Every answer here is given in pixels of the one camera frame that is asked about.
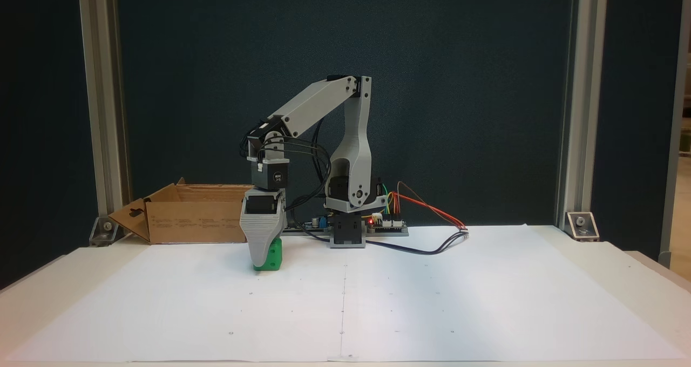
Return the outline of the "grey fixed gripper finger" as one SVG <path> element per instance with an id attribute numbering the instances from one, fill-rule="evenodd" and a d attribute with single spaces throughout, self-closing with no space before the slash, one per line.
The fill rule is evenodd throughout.
<path id="1" fill-rule="evenodd" d="M 277 214 L 241 214 L 240 227 L 245 234 L 250 258 L 255 267 L 267 261 L 270 244 L 286 227 L 286 212 Z"/>

